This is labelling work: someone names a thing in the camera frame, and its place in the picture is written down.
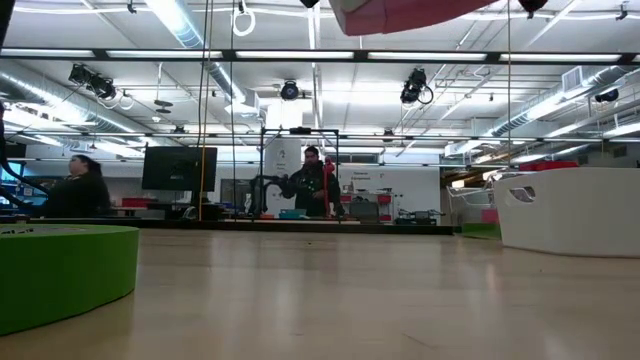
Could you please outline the red storage bins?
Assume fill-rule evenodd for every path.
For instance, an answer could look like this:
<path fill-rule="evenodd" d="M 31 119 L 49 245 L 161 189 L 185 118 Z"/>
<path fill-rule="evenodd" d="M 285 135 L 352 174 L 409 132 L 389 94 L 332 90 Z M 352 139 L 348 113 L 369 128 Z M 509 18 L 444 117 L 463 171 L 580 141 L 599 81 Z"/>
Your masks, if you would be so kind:
<path fill-rule="evenodd" d="M 575 161 L 544 160 L 520 164 L 518 166 L 518 169 L 522 172 L 540 172 L 546 170 L 576 167 L 579 167 L 579 164 Z"/>

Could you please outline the black monitor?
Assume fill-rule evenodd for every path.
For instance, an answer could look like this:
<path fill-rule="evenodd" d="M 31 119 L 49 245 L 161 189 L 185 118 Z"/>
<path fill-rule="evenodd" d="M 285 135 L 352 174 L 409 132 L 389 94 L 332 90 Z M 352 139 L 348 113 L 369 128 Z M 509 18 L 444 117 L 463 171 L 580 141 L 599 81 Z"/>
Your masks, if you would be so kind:
<path fill-rule="evenodd" d="M 216 170 L 216 148 L 149 147 L 145 151 L 142 188 L 213 192 Z"/>

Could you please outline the person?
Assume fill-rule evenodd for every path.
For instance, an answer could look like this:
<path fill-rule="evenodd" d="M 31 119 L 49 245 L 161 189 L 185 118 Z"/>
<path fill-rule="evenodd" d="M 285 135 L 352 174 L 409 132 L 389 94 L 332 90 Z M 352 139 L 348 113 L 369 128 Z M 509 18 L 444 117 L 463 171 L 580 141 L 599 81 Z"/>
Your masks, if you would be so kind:
<path fill-rule="evenodd" d="M 340 202 L 340 187 L 333 173 L 325 174 L 316 147 L 307 147 L 304 151 L 304 165 L 293 173 L 282 187 L 284 198 L 295 199 L 295 208 L 304 210 L 308 217 L 329 217 L 330 207 L 336 217 L 344 215 Z"/>
<path fill-rule="evenodd" d="M 56 183 L 43 204 L 48 218 L 93 218 L 108 215 L 111 199 L 101 164 L 85 155 L 74 155 L 69 175 Z"/>

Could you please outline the shelf with red bins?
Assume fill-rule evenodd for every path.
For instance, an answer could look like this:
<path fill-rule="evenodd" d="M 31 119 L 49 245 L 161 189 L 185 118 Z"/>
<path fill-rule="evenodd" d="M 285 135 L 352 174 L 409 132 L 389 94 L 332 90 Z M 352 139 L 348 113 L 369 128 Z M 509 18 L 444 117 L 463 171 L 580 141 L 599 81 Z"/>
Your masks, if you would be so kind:
<path fill-rule="evenodd" d="M 360 223 L 392 223 L 395 194 L 390 188 L 343 192 L 340 196 L 345 217 Z"/>

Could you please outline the clear plastic bin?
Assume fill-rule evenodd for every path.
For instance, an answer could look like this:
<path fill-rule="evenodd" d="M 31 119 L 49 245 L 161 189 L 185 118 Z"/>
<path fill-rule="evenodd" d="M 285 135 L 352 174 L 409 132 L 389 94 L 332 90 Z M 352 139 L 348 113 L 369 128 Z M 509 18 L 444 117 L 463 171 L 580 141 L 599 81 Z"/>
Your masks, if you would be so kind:
<path fill-rule="evenodd" d="M 503 173 L 490 172 L 484 184 L 479 188 L 447 188 L 451 224 L 456 227 L 459 235 L 461 235 L 460 228 L 463 224 L 483 223 L 481 221 L 482 209 L 497 209 L 494 185 L 502 176 Z"/>

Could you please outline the pink stapler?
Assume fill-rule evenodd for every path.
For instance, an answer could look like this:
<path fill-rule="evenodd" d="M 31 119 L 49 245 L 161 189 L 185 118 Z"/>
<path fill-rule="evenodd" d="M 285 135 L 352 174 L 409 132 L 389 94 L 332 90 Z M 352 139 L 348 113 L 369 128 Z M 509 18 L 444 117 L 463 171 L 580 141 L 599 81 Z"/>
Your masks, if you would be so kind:
<path fill-rule="evenodd" d="M 347 36 L 389 34 L 447 22 L 497 0 L 329 0 Z"/>

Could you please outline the white plastic bin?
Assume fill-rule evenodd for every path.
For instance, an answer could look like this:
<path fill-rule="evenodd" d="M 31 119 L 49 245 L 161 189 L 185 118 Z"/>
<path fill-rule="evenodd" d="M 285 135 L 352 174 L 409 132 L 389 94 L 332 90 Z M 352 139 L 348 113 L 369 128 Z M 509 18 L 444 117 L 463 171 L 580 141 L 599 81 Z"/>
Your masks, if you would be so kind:
<path fill-rule="evenodd" d="M 568 256 L 640 258 L 640 169 L 576 167 L 494 185 L 506 247 Z"/>

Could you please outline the black ceiling spotlights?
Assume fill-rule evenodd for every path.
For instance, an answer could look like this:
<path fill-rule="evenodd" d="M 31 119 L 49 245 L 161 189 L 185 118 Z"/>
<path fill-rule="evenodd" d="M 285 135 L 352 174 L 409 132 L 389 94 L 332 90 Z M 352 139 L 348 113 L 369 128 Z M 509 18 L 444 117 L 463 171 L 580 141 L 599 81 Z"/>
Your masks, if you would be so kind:
<path fill-rule="evenodd" d="M 112 79 L 101 76 L 83 64 L 72 66 L 68 80 L 91 91 L 101 100 L 112 100 L 117 94 Z"/>

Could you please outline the black background rig frame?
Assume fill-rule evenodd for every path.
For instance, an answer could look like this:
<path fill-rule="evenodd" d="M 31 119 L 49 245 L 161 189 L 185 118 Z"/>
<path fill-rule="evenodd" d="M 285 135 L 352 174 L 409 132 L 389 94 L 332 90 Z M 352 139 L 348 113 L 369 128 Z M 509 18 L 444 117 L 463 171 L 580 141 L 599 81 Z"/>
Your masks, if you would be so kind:
<path fill-rule="evenodd" d="M 339 162 L 337 161 L 337 159 L 340 155 L 340 140 L 342 139 L 342 136 L 340 135 L 337 129 L 312 129 L 307 127 L 295 127 L 295 128 L 289 128 L 289 129 L 275 129 L 275 130 L 262 128 L 260 133 L 260 145 L 259 145 L 260 160 L 259 160 L 258 174 L 275 175 L 275 176 L 282 176 L 284 174 L 287 174 L 288 176 L 290 176 L 288 171 L 286 170 L 286 166 L 288 165 L 287 151 L 284 151 L 284 154 L 279 154 L 273 161 L 269 159 L 265 159 L 266 150 L 271 146 L 271 144 L 274 141 L 282 140 L 284 138 L 283 132 L 292 136 L 293 138 L 297 138 L 297 137 L 312 138 L 314 135 L 318 135 L 320 138 L 326 139 L 327 142 L 330 143 L 335 150 L 335 160 L 332 160 L 331 157 L 330 158 L 335 165 L 335 171 L 333 172 L 333 174 L 338 179 Z M 268 189 L 266 191 L 267 210 L 257 216 L 253 215 L 255 218 L 261 217 L 263 214 L 266 214 L 268 212 L 268 197 L 267 197 Z M 333 207 L 331 207 L 330 217 L 311 217 L 311 218 L 331 218 L 332 216 L 335 216 L 335 213 L 333 212 Z"/>

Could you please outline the small background robot arms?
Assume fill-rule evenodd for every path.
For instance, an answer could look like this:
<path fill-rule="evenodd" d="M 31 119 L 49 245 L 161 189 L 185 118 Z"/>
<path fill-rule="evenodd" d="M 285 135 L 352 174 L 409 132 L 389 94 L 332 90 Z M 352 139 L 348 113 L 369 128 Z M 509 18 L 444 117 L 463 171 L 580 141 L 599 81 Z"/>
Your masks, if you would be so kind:
<path fill-rule="evenodd" d="M 428 225 L 436 226 L 438 220 L 444 216 L 444 213 L 435 210 L 408 211 L 400 209 L 395 219 L 396 225 Z"/>

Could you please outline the red lamp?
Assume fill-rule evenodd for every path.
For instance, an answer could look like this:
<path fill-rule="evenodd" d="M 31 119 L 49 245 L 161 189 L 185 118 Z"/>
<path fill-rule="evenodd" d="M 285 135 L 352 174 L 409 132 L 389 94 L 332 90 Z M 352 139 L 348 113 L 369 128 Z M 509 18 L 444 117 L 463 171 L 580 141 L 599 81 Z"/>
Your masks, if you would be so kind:
<path fill-rule="evenodd" d="M 331 175 L 335 170 L 335 165 L 332 162 L 330 157 L 326 157 L 323 165 L 323 192 L 324 192 L 324 207 L 325 207 L 325 216 L 331 216 L 331 195 L 330 195 L 330 183 L 331 183 Z"/>

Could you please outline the black metal table frame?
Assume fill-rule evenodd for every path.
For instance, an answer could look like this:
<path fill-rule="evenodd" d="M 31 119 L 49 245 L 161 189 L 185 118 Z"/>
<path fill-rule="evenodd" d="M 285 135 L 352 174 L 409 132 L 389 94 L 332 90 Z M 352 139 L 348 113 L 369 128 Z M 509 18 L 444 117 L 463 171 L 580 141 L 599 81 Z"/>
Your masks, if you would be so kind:
<path fill-rule="evenodd" d="M 340 233 L 340 234 L 392 234 L 392 235 L 453 235 L 457 228 L 440 225 L 385 225 L 360 224 L 347 221 L 329 220 L 161 220 L 135 217 L 111 218 L 28 218 L 18 216 L 0 216 L 0 224 L 34 225 L 109 225 L 130 226 L 142 229 L 170 230 L 216 230 L 249 232 L 304 232 L 304 233 Z"/>

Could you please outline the black overhead light bar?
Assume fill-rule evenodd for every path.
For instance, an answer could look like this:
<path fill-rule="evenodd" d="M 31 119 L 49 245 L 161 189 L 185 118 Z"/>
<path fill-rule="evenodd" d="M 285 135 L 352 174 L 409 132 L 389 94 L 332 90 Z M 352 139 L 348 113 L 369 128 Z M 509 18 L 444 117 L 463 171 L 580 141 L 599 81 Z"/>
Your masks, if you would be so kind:
<path fill-rule="evenodd" d="M 391 50 L 135 50 L 5 48 L 0 59 L 120 62 L 316 62 L 469 65 L 640 65 L 640 53 L 548 53 Z"/>

